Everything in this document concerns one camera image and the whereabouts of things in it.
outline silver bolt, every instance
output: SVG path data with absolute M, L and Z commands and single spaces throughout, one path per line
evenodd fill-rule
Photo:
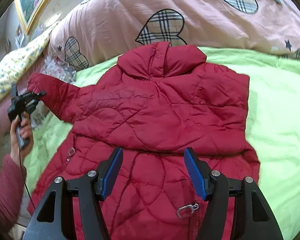
M 252 182 L 253 182 L 253 178 L 251 178 L 251 177 L 246 177 L 246 182 L 252 183 Z
M 89 171 L 89 172 L 88 172 L 88 176 L 89 176 L 89 177 L 94 177 L 94 176 L 96 176 L 96 174 L 97 174 L 96 171 Z
M 60 183 L 62 181 L 62 177 L 56 177 L 55 179 L 54 179 L 54 182 L 55 183 Z
M 213 170 L 213 171 L 211 171 L 211 174 L 212 174 L 213 176 L 218 177 L 218 176 L 220 176 L 220 171 Z

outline jacket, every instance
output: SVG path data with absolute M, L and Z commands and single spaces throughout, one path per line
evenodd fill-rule
M 38 181 L 35 205 L 57 175 L 80 177 L 114 146 L 124 148 L 114 189 L 102 203 L 112 239 L 195 239 L 206 203 L 185 168 L 187 147 L 228 177 L 258 181 L 258 158 L 245 139 L 249 77 L 207 63 L 195 46 L 141 46 L 120 56 L 96 85 L 83 88 L 36 73 L 28 90 L 45 90 L 45 105 L 73 124 Z M 71 148 L 75 154 L 69 158 Z M 176 210 L 193 203 L 200 208 L 180 219 Z M 230 200 L 224 239 L 230 236 L 233 207 Z M 77 199 L 74 217 L 82 240 Z

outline gold picture frame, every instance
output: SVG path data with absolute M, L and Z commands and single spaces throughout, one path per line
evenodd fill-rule
M 15 0 L 14 4 L 25 35 L 29 35 L 50 0 Z

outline bed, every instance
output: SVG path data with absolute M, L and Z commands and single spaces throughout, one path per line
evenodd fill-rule
M 261 162 L 259 186 L 291 240 L 300 231 L 300 11 L 279 1 L 84 0 L 52 31 L 48 51 L 82 70 L 77 86 L 96 83 L 118 55 L 162 40 L 194 44 L 209 62 L 249 75 L 246 137 Z M 49 113 L 34 132 L 30 191 L 70 129 Z

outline silver zipper pull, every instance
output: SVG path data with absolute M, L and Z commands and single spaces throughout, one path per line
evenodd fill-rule
M 180 211 L 181 211 L 181 210 L 184 210 L 184 209 L 186 209 L 186 208 L 190 208 L 190 209 L 191 209 L 191 214 L 193 214 L 194 211 L 197 210 L 197 209 L 199 208 L 199 204 L 198 204 L 198 203 L 195 203 L 195 204 L 193 204 L 193 205 L 186 205 L 186 206 L 184 206 L 184 207 L 181 207 L 181 208 L 177 209 L 177 216 L 178 216 L 178 218 L 182 219 L 182 216 L 181 216 L 181 214 L 180 214 Z

